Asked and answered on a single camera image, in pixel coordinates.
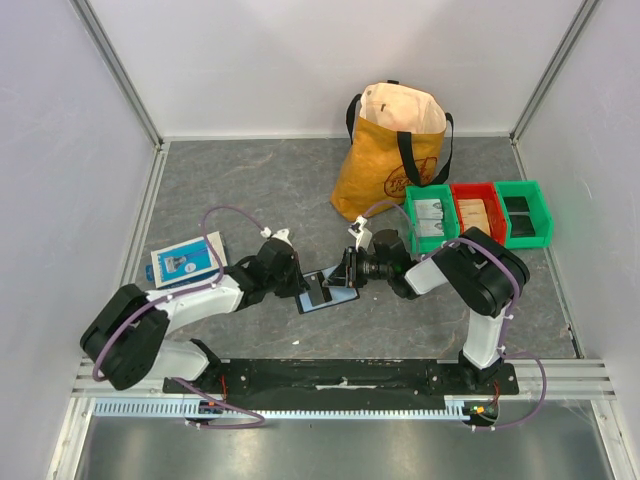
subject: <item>blue box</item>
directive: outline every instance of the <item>blue box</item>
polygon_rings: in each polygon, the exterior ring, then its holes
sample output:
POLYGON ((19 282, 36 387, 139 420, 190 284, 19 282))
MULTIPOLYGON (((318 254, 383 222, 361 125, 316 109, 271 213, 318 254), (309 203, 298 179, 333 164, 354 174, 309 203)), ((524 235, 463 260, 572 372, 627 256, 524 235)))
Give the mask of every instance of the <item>blue box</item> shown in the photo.
MULTIPOLYGON (((208 235, 209 241, 220 256, 223 266, 227 258, 220 232, 208 235)), ((167 288, 193 283, 212 276, 219 270, 213 254, 202 237, 151 252, 151 268, 147 267, 147 278, 152 274, 156 288, 167 288)))

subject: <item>black mounting plate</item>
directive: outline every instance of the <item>black mounting plate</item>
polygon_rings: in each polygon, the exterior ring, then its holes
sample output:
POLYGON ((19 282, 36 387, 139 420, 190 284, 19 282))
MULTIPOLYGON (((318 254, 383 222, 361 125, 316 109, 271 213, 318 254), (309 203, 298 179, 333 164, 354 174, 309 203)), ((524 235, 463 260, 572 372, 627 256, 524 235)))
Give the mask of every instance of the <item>black mounting plate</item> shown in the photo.
MULTIPOLYGON (((464 367, 435 359, 231 359, 223 360, 216 371, 219 378, 198 379, 196 384, 206 393, 220 394, 224 375, 228 402, 255 410, 439 409, 445 395, 493 395, 494 380, 501 395, 519 393, 509 363, 475 388, 465 383, 464 367), (326 388, 339 384, 375 388, 326 388)), ((165 379, 163 392, 188 393, 171 379, 165 379)))
POLYGON ((503 363, 490 380, 475 389, 465 383, 464 371, 458 363, 430 363, 427 372, 432 395, 491 395, 495 392, 494 381, 500 385, 500 395, 520 393, 516 369, 510 363, 503 363))

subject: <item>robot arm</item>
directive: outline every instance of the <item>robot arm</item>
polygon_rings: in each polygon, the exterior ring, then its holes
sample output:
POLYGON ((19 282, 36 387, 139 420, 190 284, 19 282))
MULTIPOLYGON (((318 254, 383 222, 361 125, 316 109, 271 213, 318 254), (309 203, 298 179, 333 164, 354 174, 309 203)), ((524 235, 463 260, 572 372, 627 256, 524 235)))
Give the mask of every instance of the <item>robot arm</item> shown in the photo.
POLYGON ((450 283, 470 309, 460 362, 468 367, 469 383, 483 383, 490 378, 502 361, 499 348, 505 310, 516 292, 512 280, 469 243, 501 263, 517 282, 518 292, 529 281, 526 265, 477 228, 467 230, 458 242, 453 241, 453 245, 418 263, 411 259, 395 230, 382 230, 371 236, 365 223, 365 219, 358 218, 350 227, 357 246, 345 250, 341 264, 327 279, 327 286, 362 287, 369 279, 386 279, 397 295, 415 299, 450 283), (373 254, 366 251, 370 241, 373 254))
POLYGON ((136 285, 120 287, 85 331, 80 346, 95 362, 114 332, 141 307, 140 318, 108 349, 100 370, 116 390, 125 390, 143 378, 182 377, 194 380, 217 357, 199 341, 173 342, 165 336, 211 315, 231 313, 261 302, 273 292, 280 298, 308 290, 288 230, 271 236, 257 255, 225 268, 216 285, 211 279, 187 288, 143 292, 136 285))
MULTIPOLYGON (((394 292, 415 299, 444 283, 450 283, 471 309, 469 335, 460 355, 468 364, 469 383, 484 382, 499 367, 498 344, 504 309, 513 288, 504 274, 466 245, 447 247, 431 258, 416 262, 394 230, 375 235, 364 222, 352 225, 357 247, 348 247, 341 264, 323 286, 363 287, 369 279, 386 279, 394 292), (366 251, 372 242, 375 253, 366 251)), ((515 255, 477 229, 462 236, 490 251, 517 279, 520 289, 529 272, 515 255)), ((219 283, 203 280, 179 289, 143 292, 137 286, 121 287, 87 329, 81 347, 95 362, 114 332, 141 307, 150 308, 123 331, 108 349, 100 370, 117 390, 143 378, 182 377, 196 380, 205 370, 216 369, 220 360, 197 340, 173 342, 165 336, 189 323, 216 314, 230 313, 259 303, 273 292, 280 298, 295 297, 306 290, 288 231, 270 237, 257 255, 225 269, 219 283)))

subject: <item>green bin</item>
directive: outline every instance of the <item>green bin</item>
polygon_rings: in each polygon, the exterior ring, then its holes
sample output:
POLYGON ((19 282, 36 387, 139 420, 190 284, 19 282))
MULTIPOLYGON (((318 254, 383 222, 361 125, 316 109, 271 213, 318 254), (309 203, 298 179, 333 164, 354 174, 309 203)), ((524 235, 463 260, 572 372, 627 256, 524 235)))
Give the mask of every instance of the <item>green bin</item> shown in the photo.
POLYGON ((444 235, 440 237, 420 237, 415 238, 413 231, 409 231, 409 241, 411 242, 411 251, 416 253, 429 253, 435 250, 442 242, 451 240, 460 235, 460 223, 456 214, 456 207, 453 203, 453 196, 448 185, 432 185, 429 187, 407 187, 407 199, 404 202, 404 209, 411 219, 414 227, 417 227, 418 218, 413 206, 414 200, 430 200, 439 199, 442 202, 444 218, 442 226, 444 235))
POLYGON ((547 207, 547 202, 542 195, 540 185, 536 181, 523 182, 495 182, 496 191, 500 198, 500 204, 507 220, 507 248, 543 248, 551 243, 553 234, 553 218, 547 207), (524 197, 529 207, 529 217, 533 224, 535 236, 511 238, 511 220, 504 203, 505 198, 524 197))

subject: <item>black bag handle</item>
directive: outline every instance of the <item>black bag handle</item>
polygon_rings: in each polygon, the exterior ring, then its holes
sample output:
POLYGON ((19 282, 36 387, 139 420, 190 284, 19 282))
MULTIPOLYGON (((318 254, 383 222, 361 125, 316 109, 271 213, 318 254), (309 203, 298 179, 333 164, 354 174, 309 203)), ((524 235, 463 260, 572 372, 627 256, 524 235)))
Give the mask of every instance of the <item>black bag handle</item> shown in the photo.
MULTIPOLYGON (((393 83, 394 85, 399 85, 400 82, 397 80, 387 80, 387 83, 393 83)), ((359 93, 351 100, 351 103, 347 107, 347 131, 349 132, 349 138, 351 139, 351 144, 353 145, 353 128, 356 123, 356 106, 358 102, 362 98, 362 94, 359 93)))
MULTIPOLYGON (((449 150, 449 158, 444 167, 440 170, 440 173, 429 183, 428 185, 442 185, 449 178, 449 170, 451 169, 451 157, 453 157, 453 116, 450 113, 444 114, 447 122, 451 124, 451 148, 449 150)), ((420 178, 420 172, 416 166, 416 161, 413 157, 413 147, 411 145, 411 132, 398 132, 398 150, 400 150, 400 158, 402 158, 402 165, 404 165, 404 172, 407 174, 407 178, 418 187, 426 187, 422 184, 420 178)))

